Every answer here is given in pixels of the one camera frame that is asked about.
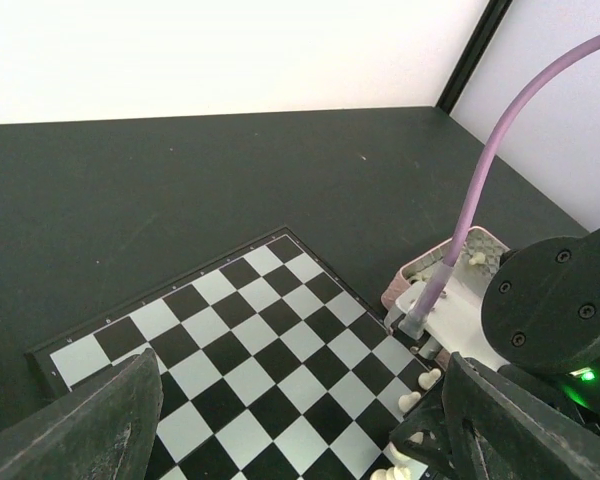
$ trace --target black circular motor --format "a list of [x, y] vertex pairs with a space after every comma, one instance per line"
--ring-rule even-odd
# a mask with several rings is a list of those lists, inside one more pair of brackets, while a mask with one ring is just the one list
[[482, 303], [491, 346], [537, 373], [567, 373], [600, 357], [600, 230], [544, 240], [507, 259]]

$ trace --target white pawn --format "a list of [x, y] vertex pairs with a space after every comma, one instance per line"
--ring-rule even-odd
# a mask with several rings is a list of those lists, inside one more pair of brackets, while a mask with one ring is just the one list
[[420, 388], [422, 388], [423, 390], [429, 390], [435, 385], [435, 383], [440, 379], [441, 376], [442, 372], [439, 368], [434, 368], [428, 373], [421, 373], [418, 377], [418, 385], [420, 385]]
[[376, 470], [371, 480], [411, 480], [411, 470], [407, 467], [391, 467], [389, 470]]
[[409, 437], [409, 440], [411, 440], [413, 443], [417, 443], [418, 445], [422, 445], [422, 442], [424, 442], [424, 433], [416, 432]]
[[411, 457], [398, 451], [393, 442], [389, 442], [389, 453], [391, 453], [391, 456], [395, 460], [393, 463], [406, 464], [409, 460], [411, 460]]
[[484, 265], [487, 262], [487, 256], [482, 252], [476, 252], [469, 259], [469, 265]]
[[422, 398], [422, 394], [420, 392], [412, 392], [408, 395], [402, 395], [398, 399], [398, 408], [402, 413], [407, 413], [413, 407], [415, 407], [416, 403], [420, 401]]
[[376, 470], [371, 474], [371, 478], [369, 480], [387, 480], [387, 471], [384, 468]]

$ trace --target chessboard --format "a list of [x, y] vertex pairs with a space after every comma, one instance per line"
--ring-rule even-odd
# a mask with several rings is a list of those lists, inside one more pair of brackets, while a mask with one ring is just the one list
[[427, 370], [286, 228], [31, 358], [57, 398], [146, 348], [164, 393], [147, 479], [369, 478]]

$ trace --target white square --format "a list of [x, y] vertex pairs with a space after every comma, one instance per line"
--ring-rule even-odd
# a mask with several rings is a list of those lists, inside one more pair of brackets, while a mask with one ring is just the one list
[[304, 322], [298, 323], [284, 333], [280, 339], [301, 362], [304, 362], [324, 345], [322, 339]]
[[239, 469], [246, 467], [271, 443], [271, 437], [249, 410], [220, 430], [216, 438]]
[[327, 392], [304, 365], [300, 365], [278, 386], [300, 413], [309, 410]]
[[234, 368], [224, 379], [247, 407], [274, 385], [274, 381], [253, 357]]
[[214, 270], [194, 280], [193, 286], [209, 305], [219, 302], [236, 291], [236, 288], [220, 270]]
[[364, 313], [365, 309], [362, 308], [356, 300], [349, 295], [347, 292], [342, 292], [340, 295], [330, 300], [327, 303], [327, 308], [331, 310], [338, 319], [348, 327]]
[[147, 341], [153, 340], [158, 335], [180, 323], [162, 299], [145, 305], [129, 316]]
[[202, 350], [185, 358], [169, 370], [189, 400], [197, 397], [222, 378]]
[[255, 355], [264, 347], [273, 342], [278, 336], [260, 315], [254, 315], [233, 329], [233, 334], [240, 343]]
[[109, 357], [93, 335], [68, 344], [50, 357], [69, 387], [110, 365]]
[[413, 479], [424, 479], [425, 477], [423, 475], [429, 469], [428, 465], [420, 463], [417, 460], [414, 460], [413, 458], [407, 462], [407, 467], [409, 467], [409, 470], [411, 471], [411, 478]]
[[409, 390], [399, 378], [394, 378], [391, 383], [380, 392], [378, 400], [393, 414], [394, 417], [398, 420], [402, 420], [404, 414], [400, 411], [400, 407], [398, 407], [398, 400], [402, 395], [408, 395], [409, 393], [411, 393], [411, 390]]
[[351, 418], [358, 418], [376, 398], [353, 372], [341, 378], [329, 393]]
[[212, 307], [207, 307], [188, 318], [182, 322], [182, 326], [200, 348], [206, 347], [229, 331], [227, 324]]
[[256, 312], [261, 312], [280, 299], [280, 295], [271, 288], [271, 285], [264, 278], [259, 278], [255, 282], [251, 282], [239, 291], [240, 295], [244, 297]]
[[158, 423], [157, 433], [177, 463], [199, 447], [213, 432], [196, 407], [187, 402]]
[[302, 283], [307, 283], [323, 272], [322, 267], [306, 253], [302, 253], [293, 260], [289, 260], [286, 266]]
[[355, 422], [331, 444], [331, 450], [356, 478], [362, 478], [381, 451]]
[[331, 340], [328, 345], [350, 370], [369, 355], [369, 347], [362, 343], [351, 330], [345, 330]]
[[173, 470], [169, 470], [169, 472], [160, 480], [187, 480], [187, 477], [184, 476], [180, 467], [176, 467]]
[[300, 474], [327, 449], [325, 441], [304, 417], [293, 422], [274, 443]]
[[387, 337], [373, 349], [373, 354], [391, 370], [391, 373], [398, 375], [404, 367], [413, 360], [413, 355], [394, 337]]
[[260, 275], [266, 275], [282, 265], [282, 261], [266, 245], [247, 253], [243, 258]]
[[[123, 360], [126, 360], [127, 358], [132, 357], [133, 355], [140, 355], [147, 348], [151, 348], [151, 345], [149, 345], [148, 343], [144, 343], [144, 344], [140, 345], [139, 347], [134, 348], [130, 352], [125, 353], [121, 357], [116, 358], [113, 362], [111, 362], [111, 364], [114, 366], [118, 365]], [[160, 375], [162, 375], [164, 372], [167, 371], [167, 367], [164, 365], [164, 363], [162, 363], [162, 360], [160, 360], [160, 357], [158, 356], [157, 353], [156, 353], [156, 359], [158, 360], [158, 371], [160, 372]]]
[[293, 292], [285, 295], [284, 301], [287, 302], [291, 309], [296, 312], [302, 320], [317, 311], [323, 305], [320, 299], [305, 285], [301, 285]]

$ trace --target white wall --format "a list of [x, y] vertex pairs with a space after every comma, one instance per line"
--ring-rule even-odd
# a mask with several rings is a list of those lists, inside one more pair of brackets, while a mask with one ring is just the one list
[[2, 0], [0, 123], [433, 105], [486, 3]]
[[[531, 78], [599, 33], [600, 0], [516, 0], [452, 117], [485, 141]], [[500, 156], [582, 225], [600, 227], [600, 52], [531, 100]]]

